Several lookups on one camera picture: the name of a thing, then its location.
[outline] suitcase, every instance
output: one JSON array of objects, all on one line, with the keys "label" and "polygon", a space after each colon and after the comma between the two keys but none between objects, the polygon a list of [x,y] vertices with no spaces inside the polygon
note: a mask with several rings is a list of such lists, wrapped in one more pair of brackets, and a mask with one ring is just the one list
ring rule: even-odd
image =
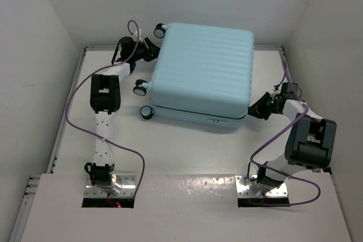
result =
[{"label": "suitcase", "polygon": [[250,31],[168,24],[151,81],[142,84],[153,106],[141,115],[238,128],[251,100],[253,53]]}]

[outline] white platform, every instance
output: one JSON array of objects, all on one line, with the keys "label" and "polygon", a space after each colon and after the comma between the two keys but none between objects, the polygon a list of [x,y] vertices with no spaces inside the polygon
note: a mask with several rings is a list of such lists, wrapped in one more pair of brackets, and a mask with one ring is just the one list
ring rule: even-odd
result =
[{"label": "white platform", "polygon": [[[80,79],[109,64],[111,58],[112,52],[88,51]],[[136,79],[148,80],[153,67],[153,62],[139,61],[135,72],[122,82],[123,105],[115,124],[114,140],[141,152],[146,160],[146,176],[135,208],[81,208],[87,177],[83,166],[92,160],[95,139],[66,125],[54,173],[41,178],[23,242],[350,241],[326,173],[300,174],[322,187],[321,198],[309,205],[237,208],[232,174],[246,173],[250,155],[288,124],[286,117],[274,115],[264,121],[248,116],[236,131],[159,117],[145,121],[139,110],[149,103],[148,98],[134,95],[132,87]],[[255,51],[251,102],[271,91],[282,74],[278,51]],[[90,82],[76,96],[70,119],[95,131],[89,96]],[[257,160],[264,162],[282,154],[287,136],[266,148]],[[114,152],[116,170],[139,174],[138,156],[117,149]],[[218,186],[208,182],[201,187],[201,179],[211,179],[206,173],[226,178]],[[293,202],[316,194],[313,186],[297,181],[291,181],[288,190]]]}]

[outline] metal frame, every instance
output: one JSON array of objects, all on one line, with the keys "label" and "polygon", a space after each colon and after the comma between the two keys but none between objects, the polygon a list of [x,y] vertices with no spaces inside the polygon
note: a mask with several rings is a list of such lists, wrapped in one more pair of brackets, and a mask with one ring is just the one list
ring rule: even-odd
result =
[{"label": "metal frame", "polygon": [[28,180],[23,202],[19,209],[18,216],[16,217],[15,224],[12,228],[9,242],[20,242],[22,239],[39,181],[40,175],[30,176]]},{"label": "metal frame", "polygon": [[[78,64],[77,64],[77,69],[76,69],[75,74],[74,74],[72,86],[70,88],[70,91],[69,91],[69,94],[68,94],[68,97],[67,97],[67,101],[69,100],[69,98],[72,95],[74,89],[76,88],[79,76],[81,74],[83,61],[85,60],[86,52],[87,52],[87,48],[85,48],[82,51],[82,54],[81,54],[81,56],[79,58],[79,61],[78,61]],[[57,138],[56,138],[56,141],[55,141],[54,146],[53,146],[53,151],[52,151],[52,154],[50,156],[50,160],[49,160],[49,164],[48,164],[48,168],[47,168],[47,173],[53,173],[54,167],[56,166],[55,162],[57,160],[59,147],[60,147],[60,144],[62,142],[63,135],[64,135],[65,124],[66,124],[66,118],[65,118],[65,116],[63,114],[62,115],[62,121],[61,121],[60,127],[58,129]]]},{"label": "metal frame", "polygon": [[[69,92],[69,96],[67,99],[70,98],[71,94],[73,93],[74,89],[76,88],[76,85],[77,85],[77,82],[78,82],[78,79],[79,79],[79,76],[81,74],[81,70],[83,67],[83,63],[85,61],[87,51],[108,51],[108,50],[114,50],[114,48],[115,48],[114,45],[87,46],[84,48],[84,50],[82,51],[82,54],[79,58],[77,69],[75,71],[74,79],[73,79],[71,89]],[[263,50],[263,51],[275,51],[276,50],[276,51],[278,51],[280,56],[284,56],[286,58],[286,64],[288,66],[288,71],[291,73],[293,79],[295,79],[294,74],[291,70],[291,66],[289,65],[289,61],[286,56],[285,49],[281,45],[256,45],[256,46],[254,46],[254,50]],[[64,131],[65,131],[65,125],[66,125],[66,120],[63,115],[59,130],[58,130],[57,138],[54,143],[53,151],[50,156],[50,161],[49,161],[49,165],[48,165],[48,169],[47,169],[46,173],[53,173],[54,168],[56,166],[60,144],[61,144],[61,141],[62,141],[62,138],[64,135]],[[39,182],[40,176],[31,176],[31,178],[29,179],[29,182],[34,182],[35,180],[37,182]],[[31,184],[29,182],[28,182],[29,187],[27,187],[27,191],[24,194],[22,205],[20,207],[18,216],[16,218],[16,222],[12,229],[12,233],[11,233],[10,240],[9,240],[10,242],[20,242],[21,241],[23,232],[24,232],[24,229],[25,229],[25,226],[26,226],[29,214],[30,214],[31,206],[33,204],[33,200],[35,197],[37,183]]]}]

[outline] black bracket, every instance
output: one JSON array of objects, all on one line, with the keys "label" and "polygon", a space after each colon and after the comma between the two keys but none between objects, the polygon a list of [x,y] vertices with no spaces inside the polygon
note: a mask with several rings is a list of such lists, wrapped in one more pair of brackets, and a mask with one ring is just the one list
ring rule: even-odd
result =
[{"label": "black bracket", "polygon": [[118,111],[121,107],[118,75],[95,74],[91,79],[90,104],[95,113]]},{"label": "black bracket", "polygon": [[[136,45],[136,42],[131,37],[123,37],[119,43],[121,45],[121,52],[120,58],[116,62],[127,60]],[[159,52],[160,48],[154,45],[149,38],[145,38],[143,42],[139,42],[134,55],[127,61],[130,64],[130,72],[132,73],[134,71],[136,61],[143,59],[146,62],[151,62],[159,56]]]},{"label": "black bracket", "polygon": [[[296,90],[298,89],[298,84],[293,83],[293,86]],[[248,115],[267,120],[272,113],[282,114],[288,99],[296,100],[296,97],[290,84],[284,82],[281,92],[273,99],[271,94],[266,92],[254,105],[248,107]]]},{"label": "black bracket", "polygon": [[111,187],[111,174],[114,167],[115,165],[106,164],[104,167],[100,167],[94,163],[87,163],[85,164],[85,171],[90,175],[92,185]]},{"label": "black bracket", "polygon": [[[304,116],[291,129],[285,146],[285,159],[291,165],[307,169],[327,168],[333,153],[335,133],[336,122]],[[316,141],[309,141],[308,136]]]},{"label": "black bracket", "polygon": [[283,184],[283,181],[277,181],[272,178],[269,178],[266,176],[266,168],[259,167],[259,170],[257,172],[257,179],[256,183],[260,184],[262,187],[265,187],[269,190],[273,188],[279,188],[281,184]]}]

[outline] purple cable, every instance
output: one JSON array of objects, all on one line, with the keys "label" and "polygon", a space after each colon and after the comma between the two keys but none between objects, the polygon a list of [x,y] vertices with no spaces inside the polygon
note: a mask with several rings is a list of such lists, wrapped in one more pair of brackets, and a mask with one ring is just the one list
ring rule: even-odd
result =
[{"label": "purple cable", "polygon": [[135,47],[134,47],[134,49],[132,50],[132,52],[131,52],[131,54],[130,54],[130,56],[127,58],[127,59],[125,59],[124,61],[122,61],[122,62],[118,62],[117,64],[115,64],[115,65],[107,65],[107,66],[104,66],[104,67],[101,67],[100,69],[97,69],[96,71],[94,71],[93,73],[91,73],[90,75],[88,75],[77,87],[76,87],[76,89],[74,90],[74,92],[71,94],[71,96],[70,96],[70,98],[69,98],[69,100],[68,100],[68,102],[67,102],[67,104],[66,104],[66,109],[65,109],[65,118],[66,118],[66,121],[67,121],[67,123],[69,124],[69,125],[71,125],[72,127],[74,127],[75,129],[78,129],[78,130],[81,130],[81,131],[83,131],[83,132],[85,132],[85,133],[88,133],[88,134],[91,134],[91,135],[93,135],[93,136],[95,136],[95,137],[97,137],[97,138],[100,138],[100,139],[103,139],[105,142],[107,142],[107,143],[109,143],[110,145],[113,145],[113,146],[115,146],[115,147],[118,147],[118,148],[120,148],[120,149],[122,149],[122,150],[126,150],[126,151],[130,151],[130,152],[132,152],[132,153],[135,153],[136,155],[138,155],[140,158],[141,158],[141,160],[142,160],[142,170],[141,170],[141,175],[140,175],[140,179],[139,179],[139,181],[138,181],[138,184],[137,184],[137,186],[136,186],[136,188],[135,188],[135,193],[134,193],[134,199],[136,198],[136,194],[137,194],[137,192],[138,192],[138,189],[139,189],[139,187],[140,187],[140,184],[141,184],[141,181],[142,181],[142,178],[143,178],[143,173],[144,173],[144,171],[145,171],[145,159],[144,159],[144,157],[142,156],[142,154],[141,153],[139,153],[139,152],[137,152],[136,150],[132,150],[131,148],[127,148],[127,147],[123,147],[123,146],[120,146],[120,145],[118,145],[118,144],[116,144],[116,143],[114,143],[114,142],[112,142],[112,141],[110,141],[109,139],[104,139],[103,138],[103,136],[102,135],[99,135],[99,134],[96,134],[96,133],[94,133],[94,132],[92,132],[92,131],[90,131],[90,130],[86,130],[86,129],[84,129],[84,128],[82,128],[82,127],[79,127],[79,126],[77,126],[77,125],[74,125],[70,120],[69,120],[69,109],[70,109],[70,105],[71,105],[71,103],[72,103],[72,101],[73,101],[73,98],[74,98],[74,95],[77,93],[77,91],[79,90],[79,88],[89,79],[89,78],[91,78],[94,74],[96,74],[97,72],[99,72],[99,71],[101,71],[101,70],[104,70],[104,69],[107,69],[107,68],[110,68],[110,67],[114,67],[114,66],[118,66],[118,65],[121,65],[122,63],[124,63],[124,62],[127,62],[127,61],[129,61],[131,58],[132,58],[132,56],[135,54],[135,51],[136,51],[136,49],[137,49],[137,45],[138,45],[138,41],[139,41],[139,39],[140,39],[140,33],[139,33],[139,29],[138,29],[138,25],[137,25],[137,23],[134,21],[134,20],[130,20],[129,22],[128,22],[128,24],[127,24],[127,29],[128,29],[128,31],[130,32],[130,34],[133,34],[132,33],[132,31],[130,30],[130,23],[134,23],[135,24],[135,26],[136,26],[136,30],[137,30],[137,41],[136,41],[136,44],[135,44]]},{"label": "purple cable", "polygon": [[[301,102],[301,98],[299,97],[299,95],[297,94],[297,91],[295,90],[293,84],[292,84],[292,79],[290,77],[290,75],[288,74],[288,70],[286,68],[286,61],[285,61],[285,57],[282,56],[281,57],[281,62],[282,62],[282,68],[284,69],[284,77],[286,77],[288,79],[288,82],[294,92],[294,95],[295,97],[297,98],[298,101]],[[263,164],[260,164],[256,161],[254,161],[254,158],[255,156],[260,153],[264,148],[266,148],[268,145],[270,145],[273,141],[275,141],[278,137],[282,136],[287,130],[289,130],[293,125],[295,125],[300,119],[302,119],[304,117],[304,115],[307,114],[307,112],[309,111],[309,108],[303,104],[303,107],[304,107],[304,112],[299,115],[294,121],[292,121],[288,126],[286,126],[285,128],[283,128],[279,133],[277,133],[274,137],[272,137],[269,141],[267,141],[265,144],[263,144],[261,147],[259,147],[250,157],[250,161],[253,162],[254,164],[256,164],[258,167],[263,167],[263,168],[266,168],[266,169],[269,169],[271,171],[274,171],[274,172],[277,172],[278,174],[281,174],[281,175],[284,175],[286,177],[289,177],[290,175],[287,174],[287,173],[284,173],[282,171],[279,171],[277,169],[274,169],[272,167],[269,167],[267,165],[263,165]],[[313,186],[315,186],[317,189],[318,189],[318,194],[308,200],[308,201],[302,201],[302,202],[296,202],[296,203],[284,203],[284,204],[268,204],[268,203],[256,203],[256,205],[259,205],[259,206],[268,206],[268,207],[281,207],[281,206],[295,206],[295,205],[303,205],[303,204],[307,204],[307,203],[310,203],[310,202],[313,202],[313,201],[316,201],[320,195],[321,195],[321,189],[319,187],[318,184],[312,182],[312,181],[309,181],[309,180],[306,180],[306,179],[302,179],[302,178],[298,178],[298,177],[294,177],[294,176],[290,176],[291,179],[293,180],[298,180],[298,181],[303,181],[303,182],[306,182],[308,184],[312,184]]]},{"label": "purple cable", "polygon": [[284,73],[284,76],[282,77],[282,80],[280,81],[280,83],[277,85],[277,87],[280,87],[282,85],[282,83],[284,82],[284,79],[286,78],[286,74]]}]

